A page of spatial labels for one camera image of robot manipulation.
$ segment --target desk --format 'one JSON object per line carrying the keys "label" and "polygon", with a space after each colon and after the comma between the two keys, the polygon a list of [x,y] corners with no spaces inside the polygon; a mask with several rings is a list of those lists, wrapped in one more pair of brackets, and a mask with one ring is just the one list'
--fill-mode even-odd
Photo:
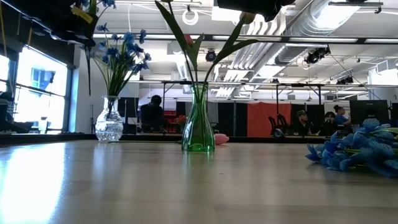
{"label": "desk", "polygon": [[374,224],[396,180],[311,165],[305,144],[70,141],[0,149],[0,223]]}

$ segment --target exposed ceiling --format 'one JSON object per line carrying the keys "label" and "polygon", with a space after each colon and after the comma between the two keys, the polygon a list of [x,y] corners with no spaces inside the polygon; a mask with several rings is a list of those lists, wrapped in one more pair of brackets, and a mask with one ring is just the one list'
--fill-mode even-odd
{"label": "exposed ceiling", "polygon": [[[108,23],[108,29],[111,32],[123,33],[129,30],[128,15],[130,15],[131,31],[139,32],[145,29],[151,34],[169,34],[170,30],[158,12],[156,6],[152,4],[153,0],[147,0],[148,4],[118,4],[115,10],[108,9],[101,17],[99,23]],[[369,0],[370,2],[378,2],[378,0]],[[201,0],[201,6],[197,4],[197,0],[193,0],[191,9],[199,10],[198,22],[193,25],[186,25],[182,20],[182,14],[186,10],[183,4],[174,6],[174,13],[177,22],[186,34],[230,34],[234,29],[232,21],[213,21],[211,19],[211,11],[213,0]],[[295,7],[286,9],[286,23],[289,24],[297,13],[303,9],[310,0],[296,0]],[[373,13],[376,8],[361,8],[354,13],[342,26],[334,30],[331,35],[338,37],[398,37],[398,27],[396,20],[398,19],[398,1],[397,0],[381,0],[384,3],[382,13]],[[192,15],[188,13],[187,19],[191,19]],[[247,34],[249,26],[241,31]],[[215,49],[216,52],[221,50],[222,42],[203,42],[201,52],[199,54],[199,70],[207,70],[210,63],[205,61],[207,49]],[[172,79],[172,71],[177,70],[175,56],[168,54],[170,41],[148,41],[143,46],[146,52],[152,55],[153,62],[150,63],[150,70],[144,71],[141,75],[144,79]],[[398,45],[330,45],[331,54],[338,60],[344,68],[339,65],[336,60],[327,56],[319,64],[311,66],[309,69],[303,58],[307,54],[303,54],[291,63],[290,66],[281,72],[275,73],[274,78],[278,78],[283,82],[308,82],[308,78],[312,83],[335,83],[339,74],[344,74],[345,69],[353,69],[354,77],[361,83],[367,81],[368,70],[375,66],[375,63],[381,62],[384,58],[398,58]],[[231,65],[235,58],[232,54],[222,63]]]}

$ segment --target ceiling duct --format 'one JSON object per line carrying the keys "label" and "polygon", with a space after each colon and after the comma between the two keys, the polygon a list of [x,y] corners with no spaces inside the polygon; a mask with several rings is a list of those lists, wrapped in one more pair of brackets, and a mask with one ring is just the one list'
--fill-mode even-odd
{"label": "ceiling duct", "polygon": [[[286,30],[285,35],[328,36],[360,8],[359,6],[329,6],[329,3],[330,0],[314,0]],[[282,71],[285,65],[291,64],[299,56],[305,54],[308,49],[307,45],[273,44],[254,67],[253,77],[249,81],[258,82],[259,78],[262,80],[272,78]]]}

